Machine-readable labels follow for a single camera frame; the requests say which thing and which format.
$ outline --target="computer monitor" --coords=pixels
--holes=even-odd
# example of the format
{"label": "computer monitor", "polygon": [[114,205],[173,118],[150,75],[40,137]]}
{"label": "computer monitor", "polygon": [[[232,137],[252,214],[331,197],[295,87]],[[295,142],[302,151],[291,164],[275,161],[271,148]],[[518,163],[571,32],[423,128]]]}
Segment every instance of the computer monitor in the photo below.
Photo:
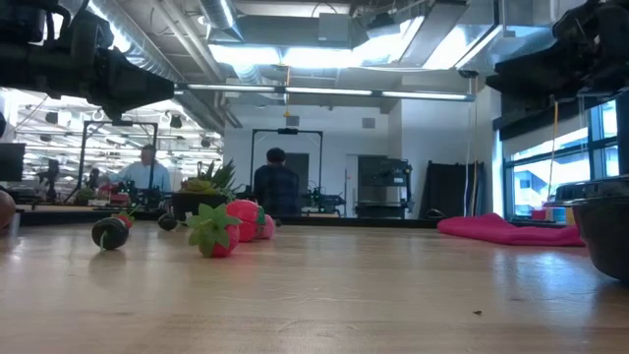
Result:
{"label": "computer monitor", "polygon": [[22,181],[26,148],[26,144],[0,144],[0,181]]}

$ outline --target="black ball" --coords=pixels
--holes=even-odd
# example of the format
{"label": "black ball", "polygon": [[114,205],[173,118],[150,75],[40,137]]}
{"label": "black ball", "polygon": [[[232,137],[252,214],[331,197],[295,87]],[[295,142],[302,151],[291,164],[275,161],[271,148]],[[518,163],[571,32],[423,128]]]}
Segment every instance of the black ball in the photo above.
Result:
{"label": "black ball", "polygon": [[175,215],[173,213],[168,212],[159,216],[159,218],[157,219],[157,224],[162,229],[170,231],[177,227],[177,218],[175,218]]}
{"label": "black ball", "polygon": [[96,246],[100,247],[100,239],[102,237],[104,237],[102,247],[105,250],[115,250],[127,243],[129,229],[121,219],[107,217],[97,221],[91,228],[91,239]]}

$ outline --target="man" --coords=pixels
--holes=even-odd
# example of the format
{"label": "man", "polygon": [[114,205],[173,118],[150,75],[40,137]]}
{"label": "man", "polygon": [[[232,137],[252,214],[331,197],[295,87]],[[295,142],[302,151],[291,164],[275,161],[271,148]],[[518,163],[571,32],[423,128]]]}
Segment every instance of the man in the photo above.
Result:
{"label": "man", "polygon": [[[136,182],[136,188],[148,189],[150,179],[150,164],[155,160],[155,147],[147,145],[142,148],[140,162],[134,162],[125,167],[116,175],[109,176],[112,182],[123,182],[132,180]],[[168,169],[161,163],[155,161],[153,167],[153,186],[159,187],[161,192],[172,192],[170,188],[170,176]]]}
{"label": "man", "polygon": [[271,216],[299,216],[299,176],[284,166],[286,153],[272,148],[266,153],[266,162],[254,177],[257,202]]}

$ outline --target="dark hair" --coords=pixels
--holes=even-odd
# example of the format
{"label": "dark hair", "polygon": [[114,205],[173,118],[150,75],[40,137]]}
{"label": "dark hair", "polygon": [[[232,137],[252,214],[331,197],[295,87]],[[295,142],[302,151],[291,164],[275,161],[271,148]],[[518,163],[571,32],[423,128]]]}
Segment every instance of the dark hair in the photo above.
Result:
{"label": "dark hair", "polygon": [[156,149],[155,149],[155,147],[153,145],[148,144],[148,145],[145,145],[145,146],[142,147],[142,151],[150,151],[150,152],[155,153]]}
{"label": "dark hair", "polygon": [[266,152],[266,159],[270,163],[282,163],[286,161],[286,152],[279,147],[274,147]]}

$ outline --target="wooden table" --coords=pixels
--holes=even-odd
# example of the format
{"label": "wooden table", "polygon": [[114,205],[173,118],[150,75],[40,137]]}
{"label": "wooden table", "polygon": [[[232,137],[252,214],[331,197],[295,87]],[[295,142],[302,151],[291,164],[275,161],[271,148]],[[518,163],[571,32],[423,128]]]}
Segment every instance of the wooden table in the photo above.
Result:
{"label": "wooden table", "polygon": [[629,352],[629,290],[585,249],[284,226],[207,260],[155,223],[104,254],[88,225],[20,232],[0,353]]}

